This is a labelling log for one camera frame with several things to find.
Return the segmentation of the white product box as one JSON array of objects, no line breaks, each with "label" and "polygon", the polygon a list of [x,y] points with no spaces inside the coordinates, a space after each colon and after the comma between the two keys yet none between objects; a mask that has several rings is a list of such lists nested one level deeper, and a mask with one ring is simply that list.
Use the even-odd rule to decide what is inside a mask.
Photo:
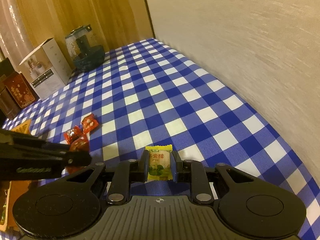
[{"label": "white product box", "polygon": [[29,85],[45,100],[68,84],[72,69],[54,38],[31,51],[18,65]]}]

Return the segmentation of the red gift box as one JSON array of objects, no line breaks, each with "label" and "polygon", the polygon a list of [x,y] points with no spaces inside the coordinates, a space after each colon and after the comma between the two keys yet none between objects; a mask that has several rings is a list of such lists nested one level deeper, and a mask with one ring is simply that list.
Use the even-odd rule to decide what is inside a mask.
[{"label": "red gift box", "polygon": [[7,88],[20,109],[24,109],[39,100],[39,96],[21,72],[13,72],[8,77],[2,75],[1,84]]}]

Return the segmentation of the yellow green candy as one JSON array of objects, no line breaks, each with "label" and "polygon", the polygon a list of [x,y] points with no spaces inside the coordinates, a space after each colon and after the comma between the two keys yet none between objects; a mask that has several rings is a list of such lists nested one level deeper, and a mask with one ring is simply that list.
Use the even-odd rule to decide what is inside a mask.
[{"label": "yellow green candy", "polygon": [[146,146],[149,152],[148,181],[172,180],[170,154],[172,145]]}]

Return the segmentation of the brown cylindrical tin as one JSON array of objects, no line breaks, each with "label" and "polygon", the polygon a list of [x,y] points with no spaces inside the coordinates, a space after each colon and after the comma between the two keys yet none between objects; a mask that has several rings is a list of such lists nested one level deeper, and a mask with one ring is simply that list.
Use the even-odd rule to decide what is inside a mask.
[{"label": "brown cylindrical tin", "polygon": [[0,94],[0,107],[4,115],[13,120],[20,113],[20,107],[16,104],[7,88],[3,88]]}]

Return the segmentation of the blue white checkered tablecloth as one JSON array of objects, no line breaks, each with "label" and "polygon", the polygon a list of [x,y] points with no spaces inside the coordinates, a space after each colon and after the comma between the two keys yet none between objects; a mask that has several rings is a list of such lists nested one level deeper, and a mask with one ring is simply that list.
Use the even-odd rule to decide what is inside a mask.
[{"label": "blue white checkered tablecloth", "polygon": [[63,143],[64,132],[94,114],[94,162],[137,159],[147,145],[171,145],[182,159],[226,163],[295,193],[306,206],[302,239],[319,239],[319,186],[279,133],[236,92],[156,39],[106,54],[63,89],[33,103],[3,127],[30,120],[32,135]]}]

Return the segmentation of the small red candy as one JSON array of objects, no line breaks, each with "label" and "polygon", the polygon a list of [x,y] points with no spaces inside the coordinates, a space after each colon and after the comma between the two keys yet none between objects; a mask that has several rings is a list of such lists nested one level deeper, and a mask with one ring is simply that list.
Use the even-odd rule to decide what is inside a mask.
[{"label": "small red candy", "polygon": [[82,131],[84,134],[90,133],[91,131],[95,130],[99,126],[99,123],[95,119],[95,115],[93,113],[84,117],[81,124],[82,124]]},{"label": "small red candy", "polygon": [[74,126],[71,129],[68,129],[64,133],[64,138],[67,144],[71,145],[74,141],[79,139],[82,136],[82,130],[78,126]]}]

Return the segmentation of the sheer curtain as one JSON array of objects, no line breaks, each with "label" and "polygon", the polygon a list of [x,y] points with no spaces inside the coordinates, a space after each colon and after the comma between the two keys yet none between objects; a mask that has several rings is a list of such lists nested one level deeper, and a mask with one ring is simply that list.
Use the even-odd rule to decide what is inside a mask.
[{"label": "sheer curtain", "polygon": [[34,49],[16,0],[1,0],[1,50],[15,66]]}]

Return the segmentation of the green glass jar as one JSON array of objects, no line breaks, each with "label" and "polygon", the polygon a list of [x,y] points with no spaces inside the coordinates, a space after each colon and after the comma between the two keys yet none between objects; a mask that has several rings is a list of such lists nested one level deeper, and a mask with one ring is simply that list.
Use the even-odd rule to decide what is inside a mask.
[{"label": "green glass jar", "polygon": [[105,50],[90,24],[72,30],[66,37],[68,53],[80,72],[90,72],[105,61]]}]

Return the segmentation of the orange plastic tray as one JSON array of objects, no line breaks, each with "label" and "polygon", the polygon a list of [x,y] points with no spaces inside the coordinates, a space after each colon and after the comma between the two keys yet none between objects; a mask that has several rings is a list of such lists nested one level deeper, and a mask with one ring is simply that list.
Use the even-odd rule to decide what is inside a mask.
[{"label": "orange plastic tray", "polygon": [[19,124],[18,126],[14,127],[13,129],[11,129],[11,131],[31,135],[30,124],[31,124],[31,120],[28,119],[23,123]]}]

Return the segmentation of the red snack packet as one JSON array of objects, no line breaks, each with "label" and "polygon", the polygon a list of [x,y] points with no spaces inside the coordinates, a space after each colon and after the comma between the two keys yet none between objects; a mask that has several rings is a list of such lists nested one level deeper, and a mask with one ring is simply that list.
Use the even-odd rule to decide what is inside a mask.
[{"label": "red snack packet", "polygon": [[[74,140],[71,143],[70,147],[71,152],[89,152],[89,141],[87,139],[87,135],[83,134],[81,135],[78,139]],[[67,166],[66,171],[68,174],[73,174],[83,168],[85,168],[85,165],[72,165],[72,166]]]}]

